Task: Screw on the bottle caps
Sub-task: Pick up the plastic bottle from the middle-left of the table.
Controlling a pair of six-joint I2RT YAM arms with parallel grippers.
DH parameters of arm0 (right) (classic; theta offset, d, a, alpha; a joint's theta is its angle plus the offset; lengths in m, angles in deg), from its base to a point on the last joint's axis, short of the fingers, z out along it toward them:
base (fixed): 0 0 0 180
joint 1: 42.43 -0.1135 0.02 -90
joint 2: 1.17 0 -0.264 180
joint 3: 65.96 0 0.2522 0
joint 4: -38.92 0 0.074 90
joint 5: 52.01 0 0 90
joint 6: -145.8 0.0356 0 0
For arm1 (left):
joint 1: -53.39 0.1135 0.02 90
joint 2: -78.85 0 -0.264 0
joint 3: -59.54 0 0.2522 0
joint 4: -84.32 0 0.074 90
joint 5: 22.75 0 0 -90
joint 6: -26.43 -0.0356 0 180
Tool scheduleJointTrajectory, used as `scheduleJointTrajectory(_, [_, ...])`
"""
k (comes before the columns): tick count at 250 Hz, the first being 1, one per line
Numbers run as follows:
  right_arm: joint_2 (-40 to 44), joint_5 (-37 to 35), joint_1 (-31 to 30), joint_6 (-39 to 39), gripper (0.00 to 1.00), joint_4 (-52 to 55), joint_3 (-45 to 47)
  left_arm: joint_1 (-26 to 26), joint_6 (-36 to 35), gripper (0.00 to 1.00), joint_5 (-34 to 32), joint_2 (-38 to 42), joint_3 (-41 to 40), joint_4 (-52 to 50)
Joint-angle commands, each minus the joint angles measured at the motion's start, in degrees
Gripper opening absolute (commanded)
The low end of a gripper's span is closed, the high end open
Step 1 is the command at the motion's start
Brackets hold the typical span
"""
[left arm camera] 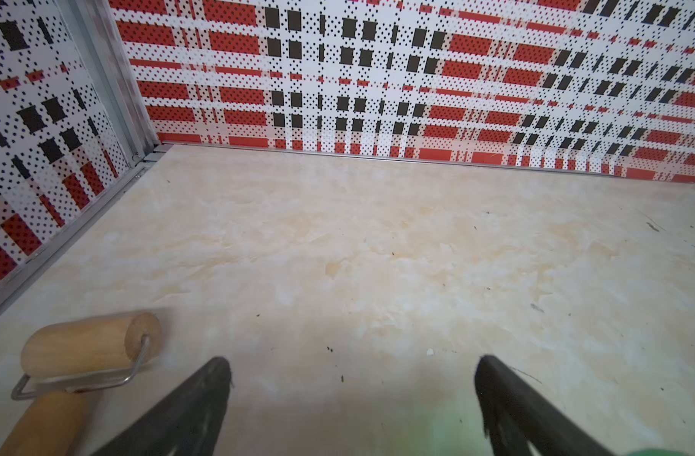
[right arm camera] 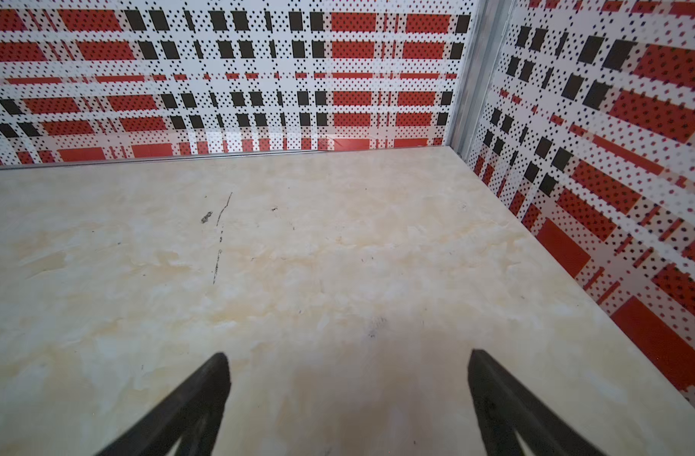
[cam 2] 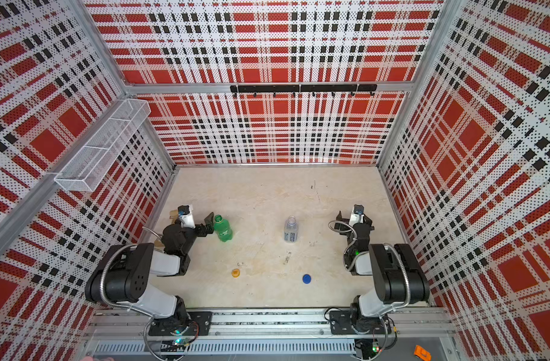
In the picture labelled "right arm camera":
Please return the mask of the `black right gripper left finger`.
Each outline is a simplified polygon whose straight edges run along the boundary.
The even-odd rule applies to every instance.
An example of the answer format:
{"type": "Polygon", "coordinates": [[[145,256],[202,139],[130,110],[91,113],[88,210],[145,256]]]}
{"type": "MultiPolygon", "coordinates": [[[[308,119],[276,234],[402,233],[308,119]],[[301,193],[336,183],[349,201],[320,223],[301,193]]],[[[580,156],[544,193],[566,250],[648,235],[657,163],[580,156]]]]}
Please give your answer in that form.
{"type": "Polygon", "coordinates": [[[229,360],[215,353],[101,455],[210,455],[231,390],[229,360]]]}

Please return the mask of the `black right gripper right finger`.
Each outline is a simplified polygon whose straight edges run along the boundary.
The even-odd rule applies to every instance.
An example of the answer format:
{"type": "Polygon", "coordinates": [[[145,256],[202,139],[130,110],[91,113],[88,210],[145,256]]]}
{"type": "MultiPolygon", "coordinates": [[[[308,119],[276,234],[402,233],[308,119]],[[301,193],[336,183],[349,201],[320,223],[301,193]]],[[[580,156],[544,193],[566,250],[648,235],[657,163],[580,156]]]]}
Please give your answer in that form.
{"type": "Polygon", "coordinates": [[[602,454],[485,350],[471,352],[468,387],[487,454],[602,454]]]}

